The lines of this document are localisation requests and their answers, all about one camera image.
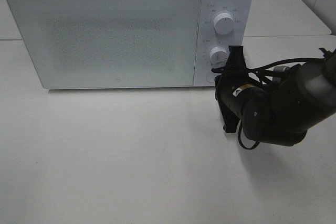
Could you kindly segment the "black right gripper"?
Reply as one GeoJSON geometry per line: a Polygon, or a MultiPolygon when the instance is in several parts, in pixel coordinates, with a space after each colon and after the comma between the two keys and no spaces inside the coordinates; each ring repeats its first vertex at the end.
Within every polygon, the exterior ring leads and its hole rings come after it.
{"type": "Polygon", "coordinates": [[[215,68],[215,99],[223,119],[262,119],[263,85],[246,72],[243,46],[229,46],[225,67],[215,68]]]}

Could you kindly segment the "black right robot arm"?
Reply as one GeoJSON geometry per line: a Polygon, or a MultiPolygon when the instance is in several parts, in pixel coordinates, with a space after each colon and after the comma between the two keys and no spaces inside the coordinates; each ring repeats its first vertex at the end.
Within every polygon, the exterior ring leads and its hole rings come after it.
{"type": "Polygon", "coordinates": [[[255,145],[293,146],[308,129],[335,114],[335,52],[248,68],[243,48],[231,46],[226,64],[212,69],[215,99],[226,133],[255,145]]]}

